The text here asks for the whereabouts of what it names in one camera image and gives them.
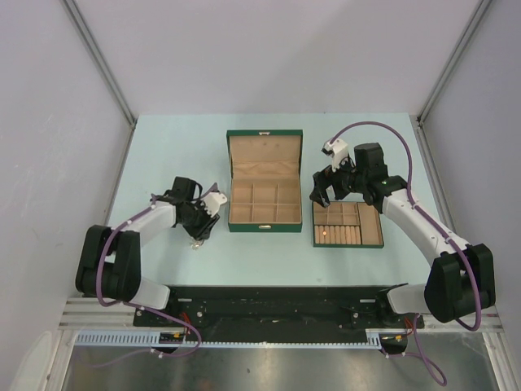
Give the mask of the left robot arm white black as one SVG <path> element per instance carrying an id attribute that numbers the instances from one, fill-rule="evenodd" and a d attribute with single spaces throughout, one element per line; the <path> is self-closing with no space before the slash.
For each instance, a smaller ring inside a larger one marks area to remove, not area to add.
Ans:
<path id="1" fill-rule="evenodd" d="M 208 240 L 227 196 L 213 184 L 207 191 L 193 179 L 176 177 L 162 195 L 118 226 L 91 226 L 83 243 L 75 286 L 102 306 L 127 303 L 150 308 L 160 324 L 175 323 L 180 306 L 171 289 L 142 275 L 142 247 L 158 234 L 181 227 L 196 242 Z"/>

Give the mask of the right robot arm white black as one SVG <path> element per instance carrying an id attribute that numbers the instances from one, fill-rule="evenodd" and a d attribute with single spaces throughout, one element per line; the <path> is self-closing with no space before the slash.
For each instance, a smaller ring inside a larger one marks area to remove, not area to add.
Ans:
<path id="1" fill-rule="evenodd" d="M 385 327 L 396 326 L 409 313 L 431 314 L 441 323 L 469 314 L 480 320 L 496 302 L 492 251 L 470 244 L 423 209 L 409 184 L 389 175 L 378 143 L 360 144 L 350 156 L 347 143 L 337 139 L 325 142 L 322 152 L 332 163 L 313 175 L 310 199 L 327 207 L 329 188 L 336 200 L 360 194 L 409 237 L 431 267 L 425 284 L 387 289 L 375 306 L 377 320 Z"/>

